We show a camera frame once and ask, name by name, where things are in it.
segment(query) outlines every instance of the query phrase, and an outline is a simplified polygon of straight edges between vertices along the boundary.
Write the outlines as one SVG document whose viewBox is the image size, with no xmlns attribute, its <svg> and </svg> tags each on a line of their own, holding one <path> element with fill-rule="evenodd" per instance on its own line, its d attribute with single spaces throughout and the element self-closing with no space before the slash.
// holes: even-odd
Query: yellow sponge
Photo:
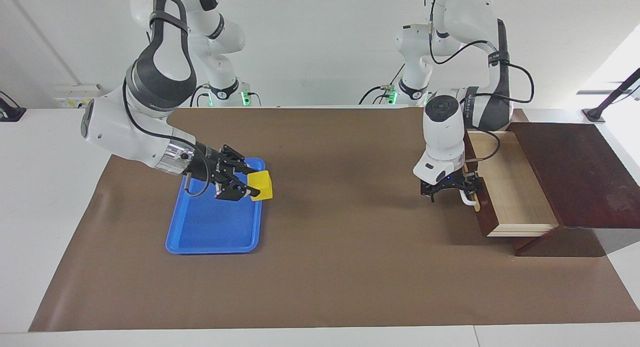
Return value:
<svg viewBox="0 0 640 347">
<path fill-rule="evenodd" d="M 258 171 L 247 174 L 247 185 L 260 190 L 258 197 L 251 197 L 252 201 L 262 201 L 274 197 L 274 188 L 269 171 Z"/>
</svg>

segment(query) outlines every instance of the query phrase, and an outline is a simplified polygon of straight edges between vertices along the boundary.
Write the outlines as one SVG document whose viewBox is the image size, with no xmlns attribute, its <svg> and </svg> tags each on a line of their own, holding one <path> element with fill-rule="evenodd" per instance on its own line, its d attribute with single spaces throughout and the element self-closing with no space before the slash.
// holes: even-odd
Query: blue tray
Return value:
<svg viewBox="0 0 640 347">
<path fill-rule="evenodd" d="M 247 158 L 247 165 L 263 171 L 265 161 Z M 236 174 L 243 183 L 247 176 Z M 240 201 L 216 199 L 216 189 L 210 185 L 200 197 L 185 193 L 186 177 L 182 179 L 175 203 L 166 249 L 172 254 L 246 254 L 258 246 L 263 202 L 250 197 Z M 192 179 L 189 190 L 196 193 L 204 182 Z"/>
</svg>

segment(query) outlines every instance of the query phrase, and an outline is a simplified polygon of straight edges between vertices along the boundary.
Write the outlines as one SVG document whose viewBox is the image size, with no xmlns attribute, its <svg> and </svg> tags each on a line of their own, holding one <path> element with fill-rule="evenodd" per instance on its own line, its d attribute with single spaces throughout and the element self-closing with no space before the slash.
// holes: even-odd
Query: white wall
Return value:
<svg viewBox="0 0 640 347">
<path fill-rule="evenodd" d="M 619 84 L 638 68 L 640 68 L 640 25 L 611 53 L 604 64 L 583 85 L 582 89 L 599 90 L 603 82 L 617 82 Z M 617 85 L 610 85 L 608 88 L 616 87 Z"/>
<path fill-rule="evenodd" d="M 0 10 L 2 47 L 30 78 L 45 81 L 44 92 L 74 77 L 114 89 L 146 45 L 128 1 L 0 0 L 9 5 Z M 25 22 L 15 20 L 24 17 L 14 2 L 43 32 L 36 48 Z M 395 34 L 426 14 L 423 0 L 221 0 L 219 10 L 246 31 L 246 48 L 230 56 L 238 76 L 266 105 L 284 106 L 355 104 L 370 87 L 388 83 L 402 64 Z M 637 0 L 496 0 L 496 12 L 507 26 L 512 62 L 535 78 L 535 108 L 558 108 L 640 22 Z M 43 56 L 48 62 L 34 62 Z M 483 85 L 486 64 L 480 51 L 465 51 L 436 70 L 432 87 Z M 528 96 L 526 78 L 514 71 L 512 80 L 512 94 Z M 25 103 L 42 106 L 32 95 Z"/>
<path fill-rule="evenodd" d="M 20 62 L 0 46 L 0 90 L 9 94 L 20 107 L 55 107 L 48 88 L 30 76 Z M 2 96 L 7 103 L 11 101 Z"/>
</svg>

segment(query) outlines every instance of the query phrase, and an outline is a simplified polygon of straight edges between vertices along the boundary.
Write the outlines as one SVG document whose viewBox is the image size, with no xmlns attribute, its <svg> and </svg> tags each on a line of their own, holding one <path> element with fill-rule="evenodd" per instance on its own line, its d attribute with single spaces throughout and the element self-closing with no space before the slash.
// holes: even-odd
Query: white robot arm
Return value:
<svg viewBox="0 0 640 347">
<path fill-rule="evenodd" d="M 250 106 L 249 84 L 234 72 L 229 58 L 245 48 L 245 33 L 217 12 L 220 0 L 186 0 L 189 17 L 189 51 L 205 65 L 208 83 L 203 85 L 213 106 Z"/>
<path fill-rule="evenodd" d="M 493 5 L 494 0 L 432 0 L 430 24 L 404 26 L 396 37 L 406 63 L 395 87 L 397 103 L 424 106 L 426 149 L 413 173 L 421 180 L 422 194 L 432 200 L 440 190 L 457 188 L 464 203 L 473 204 L 468 199 L 473 183 L 462 173 L 465 128 L 502 129 L 511 119 L 512 101 L 533 99 L 533 79 L 528 72 L 530 99 L 510 97 L 508 67 L 514 65 L 509 62 L 505 24 L 496 18 Z M 487 53 L 489 85 L 427 92 L 434 65 L 448 62 L 470 46 Z"/>
<path fill-rule="evenodd" d="M 210 148 L 167 124 L 167 117 L 192 95 L 197 84 L 188 48 L 188 17 L 194 15 L 193 20 L 199 21 L 194 24 L 206 31 L 203 19 L 211 16 L 206 9 L 213 1 L 217 0 L 130 0 L 135 21 L 150 30 L 149 46 L 126 71 L 121 89 L 87 106 L 80 130 L 85 140 L 119 157 L 206 182 L 205 189 L 189 192 L 191 195 L 203 194 L 212 183 L 217 199 L 238 201 L 260 194 L 234 176 L 234 172 L 255 172 L 245 158 L 226 145 L 219 151 Z M 224 31 L 233 35 L 233 30 L 237 28 L 222 28 L 218 38 L 232 40 Z"/>
</svg>

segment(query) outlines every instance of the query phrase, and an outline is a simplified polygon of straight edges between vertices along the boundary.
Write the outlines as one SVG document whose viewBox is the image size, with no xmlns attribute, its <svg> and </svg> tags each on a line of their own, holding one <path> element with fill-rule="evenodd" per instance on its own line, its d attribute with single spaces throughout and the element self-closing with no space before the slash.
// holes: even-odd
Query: wooden drawer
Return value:
<svg viewBox="0 0 640 347">
<path fill-rule="evenodd" d="M 496 140 L 482 132 L 469 132 L 476 156 L 496 148 Z M 478 163 L 483 189 L 477 211 L 482 234 L 487 237 L 539 237 L 558 227 L 551 206 L 512 132 L 497 132 L 498 154 Z"/>
</svg>

